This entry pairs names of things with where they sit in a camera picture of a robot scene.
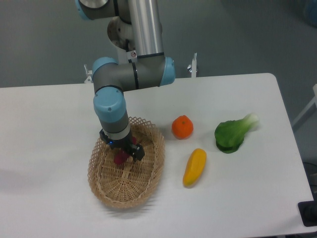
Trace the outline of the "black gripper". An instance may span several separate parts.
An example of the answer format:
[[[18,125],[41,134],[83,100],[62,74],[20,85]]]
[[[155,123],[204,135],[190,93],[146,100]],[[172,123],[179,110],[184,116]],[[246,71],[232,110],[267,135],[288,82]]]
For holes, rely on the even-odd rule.
[[[133,161],[141,161],[145,156],[145,151],[141,144],[135,145],[135,137],[134,136],[126,136],[120,140],[112,140],[105,134],[104,130],[101,129],[100,132],[101,140],[110,146],[111,149],[119,148],[122,149],[124,152],[129,154]]]

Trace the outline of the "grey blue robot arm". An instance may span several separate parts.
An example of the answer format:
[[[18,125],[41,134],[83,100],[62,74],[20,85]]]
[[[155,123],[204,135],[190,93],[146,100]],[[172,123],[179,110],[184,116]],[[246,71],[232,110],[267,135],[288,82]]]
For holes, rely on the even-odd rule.
[[[78,0],[78,13],[87,20],[117,20],[116,44],[132,53],[127,63],[102,57],[93,63],[93,105],[111,149],[120,148],[134,161],[144,155],[132,139],[124,92],[168,85],[175,80],[174,62],[163,51],[162,28],[155,0]]]

